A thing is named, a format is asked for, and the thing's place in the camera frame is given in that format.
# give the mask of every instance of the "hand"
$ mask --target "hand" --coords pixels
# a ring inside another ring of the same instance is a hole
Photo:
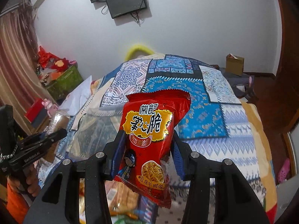
[[[26,183],[29,185],[28,193],[32,194],[33,197],[36,197],[40,191],[40,186],[38,185],[38,178],[36,175],[36,169],[33,164],[29,166],[30,173],[26,179]],[[20,181],[12,176],[8,176],[7,183],[11,189],[15,192],[19,192]]]

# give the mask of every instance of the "cartoon girl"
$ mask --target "cartoon girl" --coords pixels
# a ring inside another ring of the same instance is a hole
[[[126,162],[126,166],[118,172],[119,176],[122,177],[124,180],[130,177],[131,168],[135,167],[136,153],[134,150],[132,149],[126,150],[125,162]]]

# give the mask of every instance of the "silver screw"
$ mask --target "silver screw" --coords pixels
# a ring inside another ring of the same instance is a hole
[[[96,156],[97,158],[101,158],[101,157],[105,156],[105,153],[103,153],[103,152],[98,152],[97,154],[95,154],[95,156]]]
[[[224,163],[225,163],[226,165],[232,165],[232,164],[233,164],[233,161],[227,158],[227,159],[224,160]]]
[[[191,157],[198,158],[199,157],[199,153],[198,152],[191,152]]]
[[[71,160],[70,159],[64,159],[63,161],[62,161],[62,164],[63,165],[69,165],[71,163]]]

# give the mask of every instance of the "red snack bag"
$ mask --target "red snack bag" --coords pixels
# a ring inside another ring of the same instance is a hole
[[[190,109],[188,92],[170,89],[127,96],[120,129],[126,150],[115,180],[170,208],[167,162],[173,129]]]

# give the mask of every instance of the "curtain rod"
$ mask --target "curtain rod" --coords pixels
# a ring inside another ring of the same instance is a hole
[[[21,3],[15,4],[7,9],[5,9],[3,12],[0,13],[0,17],[9,13],[10,11],[12,11],[13,9],[16,9],[17,7],[19,7],[21,5]]]

